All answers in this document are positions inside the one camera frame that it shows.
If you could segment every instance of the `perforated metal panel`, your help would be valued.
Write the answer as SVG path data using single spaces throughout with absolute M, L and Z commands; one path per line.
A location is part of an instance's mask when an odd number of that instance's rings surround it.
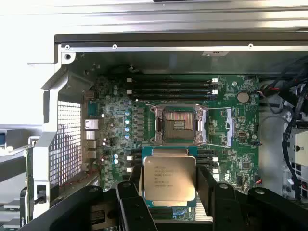
M 58 131 L 49 146 L 51 186 L 62 185 L 81 171 L 80 104 L 58 101 Z

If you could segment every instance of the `motherboard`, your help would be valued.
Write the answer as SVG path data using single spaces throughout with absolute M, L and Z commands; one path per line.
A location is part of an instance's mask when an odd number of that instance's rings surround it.
M 99 76 L 84 94 L 84 105 L 86 152 L 100 166 L 101 187 L 108 190 L 128 180 L 135 165 L 144 165 L 145 185 L 157 186 L 156 194 L 150 186 L 139 192 L 147 205 L 171 206 L 173 217 L 184 220 L 196 219 L 194 192 L 183 192 L 170 204 L 156 196 L 171 193 L 166 188 L 176 188 L 176 178 L 184 171 L 206 166 L 216 181 L 245 192 L 259 180 L 257 89 L 256 76 Z M 178 160 L 174 169 L 166 164 L 170 156 Z M 162 172 L 170 178 L 162 178 Z M 160 177 L 151 181 L 153 174 Z

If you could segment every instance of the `green circuit board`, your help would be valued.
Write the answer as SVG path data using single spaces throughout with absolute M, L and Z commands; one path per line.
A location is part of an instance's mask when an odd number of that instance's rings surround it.
M 89 100 L 96 105 L 97 110 L 88 110 L 88 118 L 102 120 L 97 153 L 98 160 L 105 157 L 101 169 L 101 186 L 106 190 L 117 181 L 125 180 L 127 168 L 130 167 L 126 157 L 132 150 L 144 146 L 154 146 L 151 139 L 155 136 L 155 113 L 151 107 L 168 101 L 133 100 L 127 94 L 126 80 L 131 76 L 101 76 L 95 87 L 95 98 Z M 208 111 L 207 143 L 201 145 L 199 151 L 213 150 L 219 164 L 213 170 L 213 176 L 218 181 L 233 184 L 239 190 L 244 190 L 257 179 L 258 170 L 258 78 L 241 75 L 136 75 L 134 78 L 158 80 L 207 80 L 217 79 L 218 94 L 214 100 L 204 101 L 172 101 L 172 104 L 199 104 L 208 108 L 221 108 Z M 247 92 L 249 101 L 240 103 L 239 92 Z M 226 125 L 227 109 L 231 108 L 233 136 L 231 147 L 226 146 L 226 135 L 229 129 Z M 177 111 L 188 111 L 185 106 L 173 107 Z M 102 146 L 107 138 L 112 145 Z

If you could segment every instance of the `metal grille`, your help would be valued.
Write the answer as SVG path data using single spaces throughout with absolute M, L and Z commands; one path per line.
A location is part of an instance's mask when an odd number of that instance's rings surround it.
M 81 171 L 80 104 L 58 101 L 58 131 L 49 146 L 51 185 L 62 185 Z

